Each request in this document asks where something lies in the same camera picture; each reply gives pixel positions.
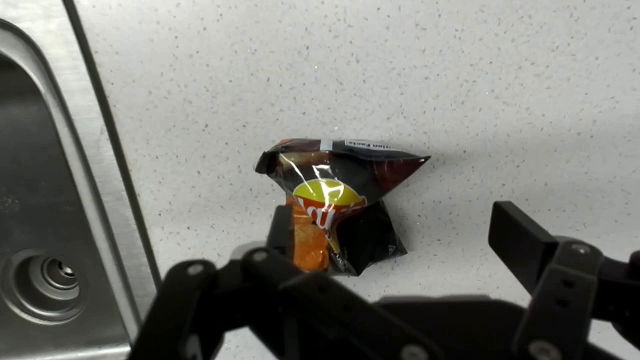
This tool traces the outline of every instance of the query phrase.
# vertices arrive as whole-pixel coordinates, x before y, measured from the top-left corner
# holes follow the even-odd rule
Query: speckled countertop
[[[432,153],[387,195],[409,253],[343,277],[381,293],[526,302],[486,245],[514,200],[553,233],[640,247],[640,4],[595,0],[77,0],[161,270],[226,262],[282,200],[285,136]],[[595,342],[638,355],[607,326]],[[261,358],[247,333],[222,358]]]

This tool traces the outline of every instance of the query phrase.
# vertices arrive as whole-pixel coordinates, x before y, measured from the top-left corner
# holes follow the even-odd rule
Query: snack bag
[[[358,274],[367,262],[403,253],[386,208],[378,202],[426,160],[428,155],[366,141],[292,137],[264,152],[256,172],[276,179],[294,209],[294,264],[307,271],[331,267]],[[373,223],[359,222],[358,215],[379,222],[376,226],[386,229],[369,233]]]

